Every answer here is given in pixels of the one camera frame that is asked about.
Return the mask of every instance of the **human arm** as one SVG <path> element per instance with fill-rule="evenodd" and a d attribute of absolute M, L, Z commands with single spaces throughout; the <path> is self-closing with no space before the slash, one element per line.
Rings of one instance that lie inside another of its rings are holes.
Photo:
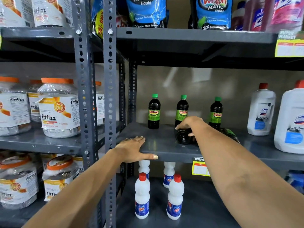
<path fill-rule="evenodd" d="M 78 228 L 86 227 L 97 203 L 122 162 L 157 159 L 139 148 L 145 138 L 124 140 L 109 150 L 101 159 L 73 180 L 42 207 L 23 228 Z"/>
<path fill-rule="evenodd" d="M 242 145 L 198 117 L 191 128 L 211 179 L 225 206 L 242 228 L 304 227 L 304 196 Z"/>

